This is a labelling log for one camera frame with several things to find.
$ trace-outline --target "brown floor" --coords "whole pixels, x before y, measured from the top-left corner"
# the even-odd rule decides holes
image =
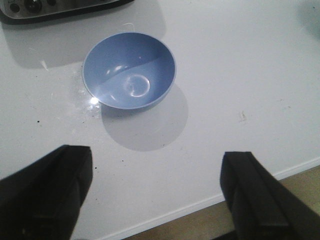
[[[320,166],[281,180],[313,211],[320,214]],[[124,240],[212,240],[234,230],[226,203],[207,207]]]

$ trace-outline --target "scratch mark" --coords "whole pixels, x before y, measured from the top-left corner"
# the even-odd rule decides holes
[[[247,121],[247,116],[245,115],[245,111],[240,112],[239,117],[240,117],[240,121],[239,121],[240,123]]]
[[[40,64],[42,65],[42,67],[44,67],[44,69],[45,69],[47,72],[49,72],[49,70],[48,70],[48,67],[47,67],[47,64],[46,64],[45,60],[41,60],[41,61],[40,61]]]
[[[128,23],[125,23],[125,24],[122,24],[122,26],[131,26],[132,29],[133,29],[133,32],[136,32],[136,27],[133,23],[131,22],[128,22]]]

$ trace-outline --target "black object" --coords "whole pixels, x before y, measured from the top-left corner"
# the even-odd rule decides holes
[[[102,10],[108,10],[108,9],[113,9],[120,7],[122,5],[128,4],[130,2],[133,2],[134,0],[118,0],[106,4],[101,4],[101,5],[96,5],[96,6],[91,6],[91,7],[85,7],[85,8],[79,8],[79,9],[74,9],[74,10],[68,10],[64,12],[59,12],[59,13],[54,13],[50,15],[44,15],[44,16],[37,16],[37,17],[31,17],[31,18],[23,18],[23,19],[14,19],[11,18],[7,15],[5,15],[1,10],[0,10],[0,21],[8,24],[8,25],[21,25],[21,24],[35,24],[35,23],[41,23],[44,21],[49,21],[49,20],[55,20],[55,19],[61,19],[61,18],[66,18],[66,17],[71,17],[71,16],[77,16],[77,15],[82,15],[82,14],[88,14],[96,11],[102,11]],[[41,0],[34,0],[33,2],[36,2],[34,5],[28,5],[28,10],[36,13],[39,9],[41,10],[40,5]],[[48,0],[48,4],[51,6],[54,6],[56,4],[55,0]]]
[[[24,6],[33,14],[40,12],[42,9],[42,3],[40,0],[24,0]]]
[[[220,185],[237,239],[320,240],[320,216],[282,186],[251,152],[225,153]]]
[[[63,145],[0,181],[0,239],[68,240],[93,178],[87,146]]]
[[[11,9],[11,11],[14,12],[14,13],[18,13],[18,12],[20,11],[20,7],[19,7],[19,5],[16,4],[16,3],[11,3],[11,4],[10,4],[10,9]]]

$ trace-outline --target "table surface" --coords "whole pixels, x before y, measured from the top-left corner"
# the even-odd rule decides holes
[[[176,60],[144,112],[92,104],[82,64],[100,40],[141,32]],[[73,240],[119,240],[223,200],[225,151],[278,179],[320,164],[320,2],[135,0],[0,28],[0,178],[63,144],[90,146],[93,182]]]

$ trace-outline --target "silver appliance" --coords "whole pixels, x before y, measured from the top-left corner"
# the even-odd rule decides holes
[[[41,22],[119,7],[133,0],[0,0],[1,20],[9,24]]]

